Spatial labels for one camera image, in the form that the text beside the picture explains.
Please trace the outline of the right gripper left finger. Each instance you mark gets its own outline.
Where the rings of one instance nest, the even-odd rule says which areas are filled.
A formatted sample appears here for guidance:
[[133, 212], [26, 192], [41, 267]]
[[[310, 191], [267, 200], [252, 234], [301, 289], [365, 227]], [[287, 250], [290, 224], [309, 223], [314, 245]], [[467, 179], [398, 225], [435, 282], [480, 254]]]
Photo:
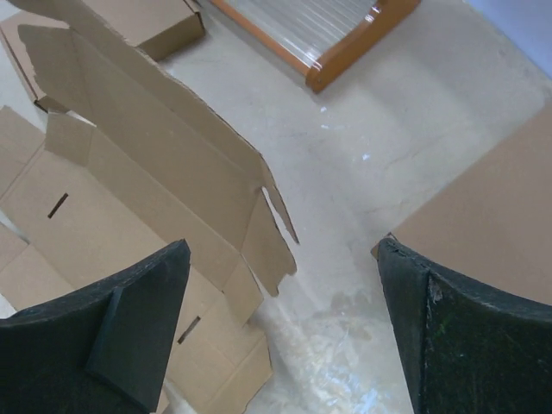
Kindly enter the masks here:
[[190, 272], [184, 239], [1, 322], [3, 413], [154, 413]]

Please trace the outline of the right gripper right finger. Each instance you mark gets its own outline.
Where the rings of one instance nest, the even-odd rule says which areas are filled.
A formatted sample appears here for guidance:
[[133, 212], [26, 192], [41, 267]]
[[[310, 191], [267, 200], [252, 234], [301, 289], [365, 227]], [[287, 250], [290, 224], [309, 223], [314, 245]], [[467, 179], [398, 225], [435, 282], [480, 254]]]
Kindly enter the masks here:
[[549, 413], [551, 308], [436, 264], [393, 238], [379, 276], [416, 413]]

